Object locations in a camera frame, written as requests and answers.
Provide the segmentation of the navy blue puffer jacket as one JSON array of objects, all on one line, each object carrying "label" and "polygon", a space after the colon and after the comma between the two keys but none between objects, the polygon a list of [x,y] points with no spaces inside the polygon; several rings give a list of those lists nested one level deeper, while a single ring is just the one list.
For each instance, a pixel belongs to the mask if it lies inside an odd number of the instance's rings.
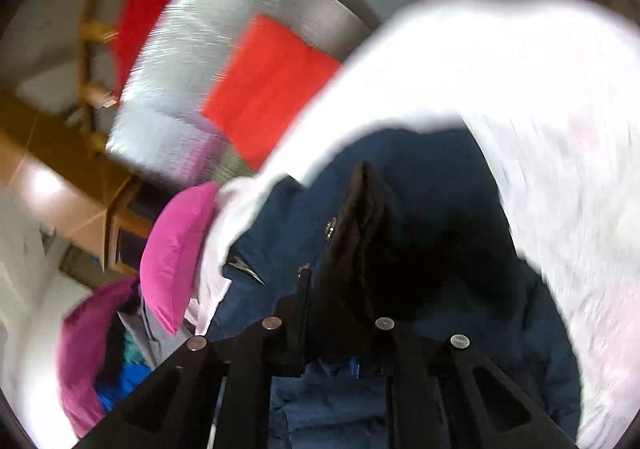
[{"label": "navy blue puffer jacket", "polygon": [[384,130],[347,146],[304,186],[285,177],[230,247],[230,287],[207,331],[229,339],[311,271],[330,357],[272,383],[273,448],[383,448],[385,385],[356,351],[367,299],[420,336],[467,336],[570,437],[577,359],[554,299],[515,251],[497,184],[464,128]]}]

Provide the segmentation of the grey garment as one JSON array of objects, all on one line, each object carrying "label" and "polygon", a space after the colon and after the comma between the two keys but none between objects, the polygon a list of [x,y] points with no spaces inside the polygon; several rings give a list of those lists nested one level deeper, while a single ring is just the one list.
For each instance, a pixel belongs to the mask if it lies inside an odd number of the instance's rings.
[{"label": "grey garment", "polygon": [[117,312],[117,316],[152,369],[161,365],[192,336],[185,322],[175,334],[168,333],[143,301],[127,305]]}]

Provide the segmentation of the blue garment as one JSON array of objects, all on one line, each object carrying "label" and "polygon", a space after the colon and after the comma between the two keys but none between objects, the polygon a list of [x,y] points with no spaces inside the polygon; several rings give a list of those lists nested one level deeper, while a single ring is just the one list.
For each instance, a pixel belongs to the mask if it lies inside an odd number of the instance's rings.
[{"label": "blue garment", "polygon": [[112,411],[120,401],[130,395],[151,373],[152,369],[147,365],[131,362],[125,363],[114,381],[97,380],[94,384],[94,390],[99,397],[104,412]]}]

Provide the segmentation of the magenta velvet garment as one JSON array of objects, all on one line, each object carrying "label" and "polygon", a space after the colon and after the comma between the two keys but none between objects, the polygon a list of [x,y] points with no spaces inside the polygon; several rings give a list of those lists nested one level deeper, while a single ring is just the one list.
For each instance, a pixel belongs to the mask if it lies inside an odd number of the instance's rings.
[{"label": "magenta velvet garment", "polygon": [[63,318],[56,375],[62,409],[78,438],[105,417],[94,382],[104,366],[113,319],[138,282],[138,278],[127,277],[99,287]]}]

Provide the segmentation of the magenta pillow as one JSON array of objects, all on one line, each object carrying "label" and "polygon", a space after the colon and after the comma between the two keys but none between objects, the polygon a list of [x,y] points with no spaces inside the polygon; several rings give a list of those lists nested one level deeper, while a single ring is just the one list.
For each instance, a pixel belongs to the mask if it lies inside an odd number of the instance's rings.
[{"label": "magenta pillow", "polygon": [[201,247],[216,215],[216,195],[214,182],[178,192],[146,240],[140,264],[142,297],[171,336],[182,325],[189,306]]}]

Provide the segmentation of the silver foil insulation panel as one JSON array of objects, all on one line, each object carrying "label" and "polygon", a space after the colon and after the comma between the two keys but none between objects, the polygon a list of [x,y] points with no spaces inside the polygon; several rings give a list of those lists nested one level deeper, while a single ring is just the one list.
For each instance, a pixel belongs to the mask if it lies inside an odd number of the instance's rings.
[{"label": "silver foil insulation panel", "polygon": [[122,90],[106,154],[160,185],[208,180],[226,141],[202,116],[204,98],[259,14],[338,60],[370,33],[339,0],[170,0]]}]

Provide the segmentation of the wooden stair railing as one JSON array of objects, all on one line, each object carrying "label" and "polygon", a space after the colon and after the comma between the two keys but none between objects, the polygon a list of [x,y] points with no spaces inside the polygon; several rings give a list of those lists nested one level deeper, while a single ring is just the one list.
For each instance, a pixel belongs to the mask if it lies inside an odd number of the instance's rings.
[{"label": "wooden stair railing", "polygon": [[96,126],[96,111],[116,107],[119,100],[113,91],[92,78],[91,53],[97,47],[114,43],[119,32],[114,24],[108,24],[94,16],[97,2],[98,0],[85,0],[79,16],[77,108],[81,114],[80,132],[88,148],[102,154],[107,138]]}]

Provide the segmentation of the white pink bed blanket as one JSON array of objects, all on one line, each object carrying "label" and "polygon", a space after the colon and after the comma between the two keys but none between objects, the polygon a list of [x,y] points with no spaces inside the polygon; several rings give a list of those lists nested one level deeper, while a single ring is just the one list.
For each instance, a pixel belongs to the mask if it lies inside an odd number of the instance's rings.
[{"label": "white pink bed blanket", "polygon": [[465,124],[515,245],[544,274],[582,373],[583,448],[639,443],[639,29],[586,0],[420,0],[307,102],[258,174],[221,189],[196,330],[231,244],[284,176],[309,184],[382,128]]}]

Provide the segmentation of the red orange pillow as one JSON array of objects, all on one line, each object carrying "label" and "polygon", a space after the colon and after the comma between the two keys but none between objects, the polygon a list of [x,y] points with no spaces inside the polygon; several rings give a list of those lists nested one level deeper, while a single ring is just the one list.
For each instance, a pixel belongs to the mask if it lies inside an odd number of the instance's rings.
[{"label": "red orange pillow", "polygon": [[266,15],[252,20],[210,89],[203,117],[257,171],[341,64]]}]

